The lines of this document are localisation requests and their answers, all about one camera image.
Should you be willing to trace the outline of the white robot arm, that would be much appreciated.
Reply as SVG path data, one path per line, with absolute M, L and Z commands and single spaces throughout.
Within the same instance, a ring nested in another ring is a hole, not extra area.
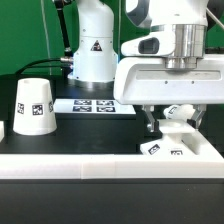
M 195 120 L 208 104 L 224 103 L 224 55 L 205 52 L 209 0 L 126 0 L 125 11 L 149 34 L 113 50 L 113 13 L 99 0 L 77 0 L 79 48 L 70 81 L 114 84 L 121 104 L 192 104 Z

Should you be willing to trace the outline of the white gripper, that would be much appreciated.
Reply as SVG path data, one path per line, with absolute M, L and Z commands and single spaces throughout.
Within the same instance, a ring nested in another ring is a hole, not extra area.
M 127 57 L 120 61 L 114 81 L 120 104 L 144 105 L 147 129 L 159 131 L 152 105 L 197 104 L 187 123 L 198 129 L 207 106 L 224 104 L 224 56 L 208 54 L 195 69 L 167 69 L 162 58 Z

